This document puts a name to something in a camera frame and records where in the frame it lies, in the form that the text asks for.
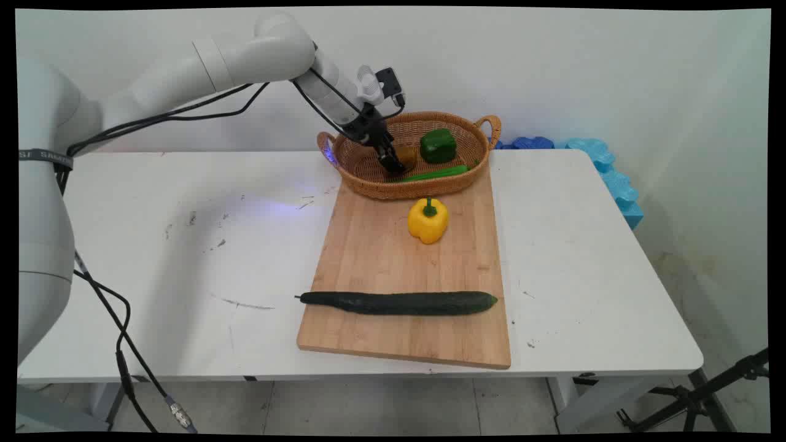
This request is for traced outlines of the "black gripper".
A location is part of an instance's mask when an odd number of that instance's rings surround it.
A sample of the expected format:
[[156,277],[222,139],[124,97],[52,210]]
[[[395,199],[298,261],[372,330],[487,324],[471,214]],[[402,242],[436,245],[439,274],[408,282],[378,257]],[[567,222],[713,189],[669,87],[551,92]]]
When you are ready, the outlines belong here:
[[392,137],[387,121],[373,104],[364,103],[362,112],[350,123],[340,124],[340,128],[354,142],[375,147],[378,162],[390,176],[401,176],[407,170],[407,140]]

